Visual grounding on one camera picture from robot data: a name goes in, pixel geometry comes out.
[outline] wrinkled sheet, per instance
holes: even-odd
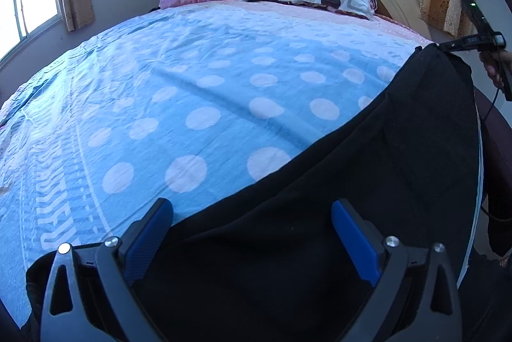
[[[0,112],[0,298],[20,325],[43,254],[175,223],[277,170],[367,106],[418,45],[382,19],[272,3],[155,11],[82,43]]]

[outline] bed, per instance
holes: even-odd
[[[178,223],[357,115],[431,43],[415,0],[378,0],[377,12],[158,10],[22,85],[0,112],[0,298],[15,321],[30,312],[26,269],[62,242],[119,236],[158,197]]]

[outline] black fabric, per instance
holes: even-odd
[[[171,228],[135,292],[169,340],[333,341],[371,288],[332,202],[347,198],[406,245],[445,243],[459,272],[478,166],[470,69],[428,46],[349,123]]]
[[[459,288],[464,342],[512,340],[512,265],[472,250],[468,273]]]
[[[32,313],[27,322],[21,327],[21,333],[30,342],[39,342],[41,315],[43,309],[44,293],[50,277],[55,251],[37,259],[27,270],[27,296]]]

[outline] window frame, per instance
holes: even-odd
[[[41,33],[48,30],[50,27],[53,27],[59,21],[61,21],[62,17],[60,14],[60,8],[58,1],[55,0],[55,5],[57,7],[57,14],[55,14],[52,18],[49,18],[45,22],[38,25],[34,28],[30,33],[27,31],[27,25],[25,23],[25,14],[23,10],[23,2],[22,0],[13,0],[14,3],[14,17],[16,19],[16,28],[18,30],[18,35],[20,37],[20,41],[16,43],[3,57],[0,58],[0,69],[4,67],[4,65],[9,62],[12,57],[14,57],[20,50],[22,50],[27,44],[29,44],[32,40],[37,38]],[[21,29],[24,29],[25,36],[23,36]]]

